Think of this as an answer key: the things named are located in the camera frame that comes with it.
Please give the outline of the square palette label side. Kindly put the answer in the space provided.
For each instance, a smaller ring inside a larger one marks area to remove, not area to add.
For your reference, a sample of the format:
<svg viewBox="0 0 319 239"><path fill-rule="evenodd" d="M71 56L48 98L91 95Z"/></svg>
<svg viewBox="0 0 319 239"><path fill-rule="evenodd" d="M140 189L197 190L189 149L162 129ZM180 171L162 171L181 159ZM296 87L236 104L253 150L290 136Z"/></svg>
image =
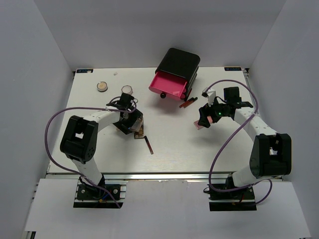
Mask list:
<svg viewBox="0 0 319 239"><path fill-rule="evenodd" d="M138 119L131 127L130 131L139 132L143 125L143 119Z"/></svg>

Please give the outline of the pink blush palette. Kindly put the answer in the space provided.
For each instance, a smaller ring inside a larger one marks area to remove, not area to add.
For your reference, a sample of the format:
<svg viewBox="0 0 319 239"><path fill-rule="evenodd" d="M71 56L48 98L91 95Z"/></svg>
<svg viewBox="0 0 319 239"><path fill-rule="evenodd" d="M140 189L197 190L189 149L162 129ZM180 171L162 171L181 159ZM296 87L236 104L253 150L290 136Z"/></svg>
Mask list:
<svg viewBox="0 0 319 239"><path fill-rule="evenodd" d="M208 122L210 124L213 124L211 116L208 116L207 119L208 119ZM200 129L204 128L204 126L199 125L198 122L199 122L198 120L194 122L196 129L200 130Z"/></svg>

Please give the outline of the pink drawer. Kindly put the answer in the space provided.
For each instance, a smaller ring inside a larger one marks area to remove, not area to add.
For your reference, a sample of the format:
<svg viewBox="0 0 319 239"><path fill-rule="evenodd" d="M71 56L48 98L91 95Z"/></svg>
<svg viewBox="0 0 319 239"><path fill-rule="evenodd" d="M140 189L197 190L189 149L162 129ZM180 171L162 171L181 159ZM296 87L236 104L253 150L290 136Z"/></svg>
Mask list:
<svg viewBox="0 0 319 239"><path fill-rule="evenodd" d="M160 95L162 99L172 98L174 100L184 100L186 98L185 78L158 71L149 85L149 90Z"/></svg>

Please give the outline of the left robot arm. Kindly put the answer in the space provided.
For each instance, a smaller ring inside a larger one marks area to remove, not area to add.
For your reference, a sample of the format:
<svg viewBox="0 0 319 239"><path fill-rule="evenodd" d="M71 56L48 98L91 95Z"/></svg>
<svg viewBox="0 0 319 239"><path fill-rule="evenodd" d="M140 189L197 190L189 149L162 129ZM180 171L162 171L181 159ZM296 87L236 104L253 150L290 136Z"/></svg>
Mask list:
<svg viewBox="0 0 319 239"><path fill-rule="evenodd" d="M88 193L99 199L105 194L104 177L94 160L99 132L111 125L125 135L139 131L143 113L137 109L137 100L126 93L112 99L104 108L93 110L84 117L70 117L60 151L75 164L80 179L89 185Z"/></svg>

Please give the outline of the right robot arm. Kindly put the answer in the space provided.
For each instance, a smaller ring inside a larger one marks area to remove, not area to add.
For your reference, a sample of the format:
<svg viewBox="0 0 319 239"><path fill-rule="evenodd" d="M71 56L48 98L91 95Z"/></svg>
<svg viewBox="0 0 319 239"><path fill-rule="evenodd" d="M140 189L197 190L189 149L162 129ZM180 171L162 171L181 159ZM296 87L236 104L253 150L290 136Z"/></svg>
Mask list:
<svg viewBox="0 0 319 239"><path fill-rule="evenodd" d="M269 127L253 109L250 102L243 101L238 87L224 89L224 100L218 102L216 91L206 88L202 96L207 103L199 109L200 127L209 128L222 117L230 117L253 141L249 163L231 173L223 191L232 199L243 193L243 188L262 180L288 175L292 169L292 140L286 133L278 133Z"/></svg>

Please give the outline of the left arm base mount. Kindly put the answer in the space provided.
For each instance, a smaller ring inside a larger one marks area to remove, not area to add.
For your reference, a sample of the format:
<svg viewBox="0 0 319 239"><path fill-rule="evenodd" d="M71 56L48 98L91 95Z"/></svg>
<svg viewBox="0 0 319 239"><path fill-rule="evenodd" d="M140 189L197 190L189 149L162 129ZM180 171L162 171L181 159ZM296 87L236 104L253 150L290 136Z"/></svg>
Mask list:
<svg viewBox="0 0 319 239"><path fill-rule="evenodd" d="M73 207L83 209L119 209L124 203L126 186L127 181L105 181L105 188L116 200L115 203L107 192L92 185L85 185L78 180Z"/></svg>

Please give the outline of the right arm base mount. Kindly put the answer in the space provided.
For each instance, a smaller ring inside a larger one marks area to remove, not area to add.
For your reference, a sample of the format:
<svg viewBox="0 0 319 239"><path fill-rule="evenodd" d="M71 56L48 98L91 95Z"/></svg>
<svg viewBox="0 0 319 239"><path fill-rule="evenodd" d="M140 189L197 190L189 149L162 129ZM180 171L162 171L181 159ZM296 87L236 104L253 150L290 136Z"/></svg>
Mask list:
<svg viewBox="0 0 319 239"><path fill-rule="evenodd" d="M255 194L252 188L233 192L217 192L209 185L203 189L209 195L209 210L211 212L256 211Z"/></svg>

